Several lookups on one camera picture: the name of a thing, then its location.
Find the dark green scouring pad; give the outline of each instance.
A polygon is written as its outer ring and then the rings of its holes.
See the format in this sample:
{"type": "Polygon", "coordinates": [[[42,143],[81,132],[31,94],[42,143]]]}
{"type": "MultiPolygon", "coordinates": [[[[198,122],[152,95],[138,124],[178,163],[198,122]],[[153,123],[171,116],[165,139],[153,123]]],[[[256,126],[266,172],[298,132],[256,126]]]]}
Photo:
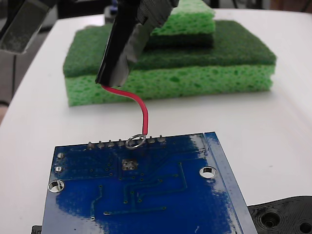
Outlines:
{"type": "MultiPolygon", "coordinates": [[[[71,106],[128,101],[103,91],[94,83],[105,48],[102,44],[106,44],[103,42],[103,28],[106,27],[93,28],[98,32],[92,31],[92,34],[78,32],[75,37],[64,65],[71,106]],[[83,53],[71,51],[73,48],[82,50],[82,47],[86,47],[83,53]]],[[[267,91],[272,85],[270,77],[275,70],[275,61],[269,48],[240,24],[216,21],[212,49],[186,47],[146,51],[122,89],[143,99],[267,91]]]]}

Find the sponge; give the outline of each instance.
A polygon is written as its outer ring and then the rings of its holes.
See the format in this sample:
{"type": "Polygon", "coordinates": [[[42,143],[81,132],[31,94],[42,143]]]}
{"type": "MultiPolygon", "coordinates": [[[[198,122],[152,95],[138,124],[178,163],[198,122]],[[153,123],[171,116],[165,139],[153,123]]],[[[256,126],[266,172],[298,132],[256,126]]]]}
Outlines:
{"type": "Polygon", "coordinates": [[[169,17],[165,25],[156,28],[145,50],[175,47],[207,47],[214,41],[214,13],[180,13],[169,17]]]}
{"type": "MultiPolygon", "coordinates": [[[[269,90],[275,55],[237,22],[215,23],[213,48],[145,51],[122,89],[143,99],[269,90]]],[[[101,47],[106,41],[103,35],[109,27],[86,29],[75,37],[64,65],[70,106],[128,101],[103,91],[94,83],[105,49],[101,47]],[[73,48],[78,48],[79,53],[72,51],[73,48]]]]}

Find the circuit board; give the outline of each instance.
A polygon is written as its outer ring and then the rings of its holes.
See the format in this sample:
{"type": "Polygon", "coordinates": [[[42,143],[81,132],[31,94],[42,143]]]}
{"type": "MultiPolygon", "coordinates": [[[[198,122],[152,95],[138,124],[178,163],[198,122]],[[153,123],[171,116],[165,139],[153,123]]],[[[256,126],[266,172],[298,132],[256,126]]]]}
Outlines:
{"type": "Polygon", "coordinates": [[[255,234],[215,133],[55,148],[42,234],[255,234]]]}

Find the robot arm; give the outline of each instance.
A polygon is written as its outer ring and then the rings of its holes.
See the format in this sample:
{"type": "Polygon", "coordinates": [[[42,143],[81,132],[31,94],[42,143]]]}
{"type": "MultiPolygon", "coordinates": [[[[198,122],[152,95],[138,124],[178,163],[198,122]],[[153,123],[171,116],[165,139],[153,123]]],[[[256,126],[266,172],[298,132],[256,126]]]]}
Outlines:
{"type": "Polygon", "coordinates": [[[179,0],[119,0],[96,83],[122,86],[151,32],[167,21],[179,0]]]}
{"type": "Polygon", "coordinates": [[[0,32],[0,50],[26,51],[58,0],[9,0],[7,22],[0,32]]]}

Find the metal pin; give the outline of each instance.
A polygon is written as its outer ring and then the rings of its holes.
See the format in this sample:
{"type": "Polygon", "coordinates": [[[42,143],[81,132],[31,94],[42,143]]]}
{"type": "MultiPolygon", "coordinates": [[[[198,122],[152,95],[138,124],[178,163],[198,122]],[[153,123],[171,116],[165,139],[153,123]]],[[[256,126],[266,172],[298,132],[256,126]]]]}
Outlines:
{"type": "Polygon", "coordinates": [[[153,139],[152,136],[150,136],[150,138],[147,141],[148,143],[155,143],[155,139],[153,139]]]}
{"type": "Polygon", "coordinates": [[[125,144],[125,143],[124,143],[121,139],[119,139],[117,145],[120,147],[120,146],[124,146],[124,144],[125,144]]]}
{"type": "Polygon", "coordinates": [[[111,140],[108,141],[108,144],[107,144],[108,147],[113,147],[114,145],[115,144],[111,140]]]}
{"type": "Polygon", "coordinates": [[[162,137],[162,135],[159,136],[158,141],[159,142],[164,142],[166,139],[164,137],[162,137]]]}
{"type": "Polygon", "coordinates": [[[98,144],[97,144],[97,146],[98,146],[100,149],[102,149],[102,148],[104,148],[105,144],[102,143],[102,141],[99,141],[98,144]]]}
{"type": "Polygon", "coordinates": [[[58,153],[58,158],[64,158],[65,154],[64,153],[58,153]]]}
{"type": "Polygon", "coordinates": [[[62,167],[56,167],[56,168],[54,169],[54,171],[55,171],[56,173],[60,173],[60,172],[62,171],[62,167]]]}
{"type": "Polygon", "coordinates": [[[94,149],[94,144],[92,144],[91,142],[88,143],[87,145],[88,149],[94,149]]]}

